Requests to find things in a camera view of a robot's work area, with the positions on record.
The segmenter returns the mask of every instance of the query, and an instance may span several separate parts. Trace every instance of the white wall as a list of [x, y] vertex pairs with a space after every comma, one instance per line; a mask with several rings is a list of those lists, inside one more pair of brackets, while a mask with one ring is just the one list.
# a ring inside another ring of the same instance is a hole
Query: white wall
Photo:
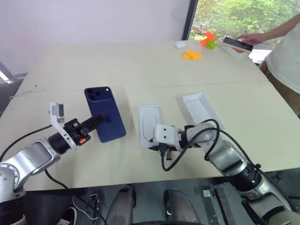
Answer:
[[0, 62], [30, 71], [52, 44], [180, 40], [189, 0], [0, 0]]

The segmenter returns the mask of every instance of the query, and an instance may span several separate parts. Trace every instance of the green foliage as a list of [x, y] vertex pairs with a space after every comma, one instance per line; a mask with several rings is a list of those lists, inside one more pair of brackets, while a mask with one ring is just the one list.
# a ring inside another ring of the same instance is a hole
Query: green foliage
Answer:
[[190, 39], [208, 30], [218, 37], [266, 32], [299, 12], [299, 0], [199, 0]]

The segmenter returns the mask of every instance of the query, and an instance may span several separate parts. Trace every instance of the sneaker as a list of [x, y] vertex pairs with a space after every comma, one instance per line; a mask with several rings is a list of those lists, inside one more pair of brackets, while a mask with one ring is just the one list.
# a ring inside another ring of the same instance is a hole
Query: sneaker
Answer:
[[77, 220], [77, 209], [69, 207], [56, 225], [75, 225]]

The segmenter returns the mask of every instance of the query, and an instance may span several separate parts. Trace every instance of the person's hand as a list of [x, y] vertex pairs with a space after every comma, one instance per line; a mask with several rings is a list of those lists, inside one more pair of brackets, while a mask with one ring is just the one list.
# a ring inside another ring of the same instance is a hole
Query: person's hand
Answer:
[[265, 34], [243, 34], [238, 36], [236, 39], [240, 39], [243, 38], [242, 42], [246, 42], [248, 44], [251, 45], [258, 45], [266, 40], [268, 40], [268, 38], [266, 37]]

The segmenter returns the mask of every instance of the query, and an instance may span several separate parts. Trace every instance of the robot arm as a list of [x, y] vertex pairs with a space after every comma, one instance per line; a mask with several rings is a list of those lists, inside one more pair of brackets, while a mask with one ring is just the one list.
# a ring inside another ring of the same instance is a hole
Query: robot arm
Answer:
[[77, 119], [67, 122], [62, 128], [62, 105], [51, 103], [52, 126], [58, 131], [49, 138], [40, 138], [32, 145], [23, 148], [10, 159], [0, 162], [0, 224], [24, 225], [23, 199], [24, 183], [29, 176], [41, 173], [58, 160], [70, 148], [76, 149], [89, 139], [89, 132], [102, 124], [105, 114], [93, 116], [83, 123]]
[[274, 217], [279, 215], [280, 218], [285, 218], [280, 224], [293, 224], [289, 223], [292, 217], [295, 217], [295, 221], [299, 221], [300, 215], [292, 212], [289, 202], [280, 190], [234, 145], [222, 140], [221, 136], [216, 140], [216, 130], [207, 122], [196, 126], [185, 126], [184, 131], [167, 125], [157, 125], [151, 141], [157, 143], [158, 146], [150, 149], [159, 150], [162, 163], [164, 163], [165, 153], [167, 160], [171, 160], [171, 152], [173, 150], [182, 152], [187, 144], [194, 148], [202, 147], [205, 153], [210, 151], [208, 160], [229, 179], [236, 191], [243, 197], [242, 205], [255, 224], [275, 225], [280, 220]]

